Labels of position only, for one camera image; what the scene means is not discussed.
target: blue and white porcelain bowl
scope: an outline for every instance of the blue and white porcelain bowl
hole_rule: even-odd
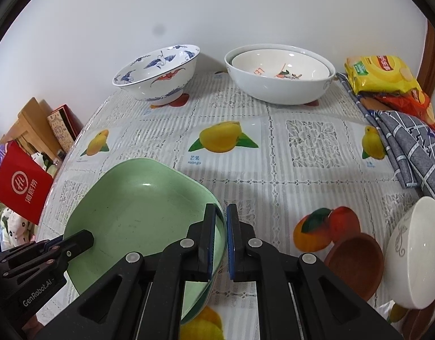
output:
[[[194,75],[200,49],[194,45],[165,47],[142,55],[112,80],[135,99],[161,106],[175,101]]]

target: red paper bag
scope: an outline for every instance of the red paper bag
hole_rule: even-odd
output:
[[[53,179],[13,141],[0,165],[0,202],[37,225]]]

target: square green dish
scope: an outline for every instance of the square green dish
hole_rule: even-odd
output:
[[[76,290],[82,294],[129,252],[148,256],[186,237],[189,225],[203,220],[207,203],[224,215],[208,189],[158,161],[132,159],[114,166],[82,198],[66,224],[65,238],[83,229],[94,236],[91,249],[69,263],[67,271]],[[226,238],[226,223],[217,218],[213,278]],[[209,285],[186,283],[182,318],[198,314]]]

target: white bowl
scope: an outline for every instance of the white bowl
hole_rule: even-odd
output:
[[[395,227],[384,279],[395,303],[424,309],[435,300],[435,200],[422,197]]]
[[[309,56],[321,62],[328,69],[328,75],[321,79],[301,80],[300,78],[300,80],[291,80],[276,77],[275,74],[273,77],[262,76],[252,71],[248,72],[238,69],[232,65],[233,60],[244,52],[266,49],[284,50],[293,54],[297,52]],[[279,63],[279,69],[282,68],[284,63],[285,62]],[[322,56],[302,48],[270,43],[236,48],[225,55],[225,64],[230,77],[244,92],[262,101],[279,105],[302,105],[315,101],[325,93],[335,76],[334,66]]]
[[[165,47],[142,55],[121,69],[112,80],[135,99],[152,105],[176,100],[194,75],[200,49],[194,45]]]
[[[268,78],[285,80],[329,79],[329,69],[320,60],[289,50],[253,50],[232,60],[236,69]]]

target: green label on chip bag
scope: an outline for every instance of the green label on chip bag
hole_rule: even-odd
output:
[[[354,64],[354,68],[356,69],[358,75],[368,75],[368,72],[364,64],[362,63],[362,61],[359,61],[358,63]]]

